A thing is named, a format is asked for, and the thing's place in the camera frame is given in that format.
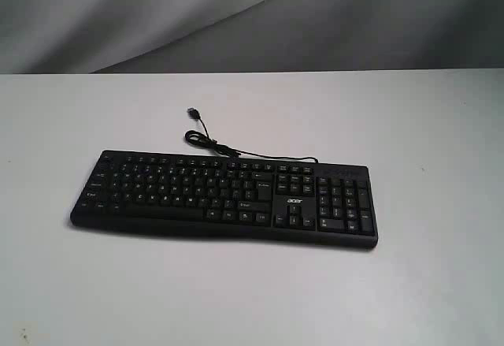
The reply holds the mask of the black acer keyboard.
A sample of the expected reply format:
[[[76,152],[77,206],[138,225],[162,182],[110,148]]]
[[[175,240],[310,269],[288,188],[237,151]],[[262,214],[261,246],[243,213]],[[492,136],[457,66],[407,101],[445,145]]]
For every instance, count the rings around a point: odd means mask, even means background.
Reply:
[[[87,229],[374,248],[364,166],[103,151],[70,215]]]

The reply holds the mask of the grey backdrop cloth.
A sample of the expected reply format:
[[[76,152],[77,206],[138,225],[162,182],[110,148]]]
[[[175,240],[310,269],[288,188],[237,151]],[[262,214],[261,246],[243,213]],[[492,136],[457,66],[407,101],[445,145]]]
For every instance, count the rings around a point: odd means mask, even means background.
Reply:
[[[502,65],[503,0],[1,0],[3,73]]]

